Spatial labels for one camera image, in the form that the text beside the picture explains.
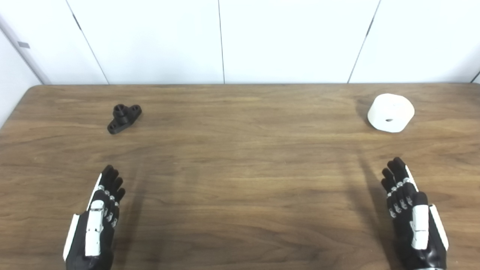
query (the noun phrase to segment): fingertip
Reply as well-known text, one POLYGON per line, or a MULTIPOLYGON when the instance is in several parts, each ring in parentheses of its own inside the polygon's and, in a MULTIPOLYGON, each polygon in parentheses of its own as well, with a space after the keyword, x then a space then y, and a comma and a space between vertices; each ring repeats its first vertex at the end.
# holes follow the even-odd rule
POLYGON ((385 178, 383 178, 380 183, 382 183, 382 186, 384 187, 385 191, 387 192, 390 192, 391 191, 391 187, 388 185, 388 182, 385 178))
POLYGON ((382 174, 384 175, 384 177, 385 177, 386 179, 393 179, 393 178, 394 178, 392 171, 390 171, 390 170, 387 169, 387 168, 384 168, 384 169, 382 170, 382 174))
POLYGON ((113 169, 113 166, 112 166, 112 165, 107 165, 107 166, 103 169, 102 175, 107 175, 112 169, 113 169))
POLYGON ((115 180, 118 175, 119 175, 119 171, 114 169, 111 175, 112 181, 115 180))
POLYGON ((390 169, 390 171, 395 172, 397 170, 396 164, 393 160, 387 162, 387 167, 390 169))
POLYGON ((428 198, 424 192, 415 192, 412 195, 413 206, 417 205, 428 205, 428 198))
POLYGON ((403 168, 405 166, 405 162, 399 157, 395 157, 393 161, 400 167, 403 168))
POLYGON ((117 192, 117 196, 115 197, 115 200, 118 203, 120 203, 120 200, 123 199, 123 196, 125 196, 125 193, 126 193, 125 189, 123 187, 120 188, 117 192))
POLYGON ((122 184, 123 184, 123 179, 121 177, 115 179, 115 181, 113 181, 113 184, 112 184, 112 191, 118 190, 122 184))

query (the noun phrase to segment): wood grain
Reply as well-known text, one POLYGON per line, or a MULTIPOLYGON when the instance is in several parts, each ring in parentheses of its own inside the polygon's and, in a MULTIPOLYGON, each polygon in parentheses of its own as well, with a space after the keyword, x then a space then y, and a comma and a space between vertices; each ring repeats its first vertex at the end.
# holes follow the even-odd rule
POLYGON ((449 269, 479 269, 480 86, 36 86, 0 130, 0 269, 64 269, 72 214, 112 164, 114 270, 398 269, 379 183, 394 156, 434 202, 449 269), (416 115, 373 129, 374 97, 416 115), (110 135, 118 103, 140 104, 110 135))

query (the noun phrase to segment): mounting hole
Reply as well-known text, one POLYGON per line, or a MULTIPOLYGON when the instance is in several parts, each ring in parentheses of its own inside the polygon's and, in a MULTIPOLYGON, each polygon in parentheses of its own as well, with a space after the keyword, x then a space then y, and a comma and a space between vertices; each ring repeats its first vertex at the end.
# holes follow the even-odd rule
POLYGON ((125 107, 125 105, 119 104, 119 105, 115 106, 114 110, 121 111, 121 110, 123 110, 124 107, 125 107))

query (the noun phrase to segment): white cylinder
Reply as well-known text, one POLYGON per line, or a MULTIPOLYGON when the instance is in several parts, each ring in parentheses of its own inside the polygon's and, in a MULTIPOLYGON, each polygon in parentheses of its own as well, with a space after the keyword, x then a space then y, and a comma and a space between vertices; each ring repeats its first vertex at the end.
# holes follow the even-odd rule
POLYGON ((381 94, 375 98, 368 111, 368 121, 378 130, 400 132, 414 114, 415 109, 406 97, 381 94))

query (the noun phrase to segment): robotic hand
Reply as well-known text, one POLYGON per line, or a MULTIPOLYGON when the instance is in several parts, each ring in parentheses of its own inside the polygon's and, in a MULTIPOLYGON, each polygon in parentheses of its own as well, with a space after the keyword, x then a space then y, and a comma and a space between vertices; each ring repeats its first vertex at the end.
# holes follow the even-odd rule
POLYGON ((119 172, 108 165, 98 177, 87 210, 73 215, 63 249, 67 270, 110 270, 119 203, 125 195, 119 172))
POLYGON ((387 207, 393 218, 396 252, 407 270, 445 270, 448 240, 435 205, 419 192, 400 158, 389 161, 382 174, 387 207))

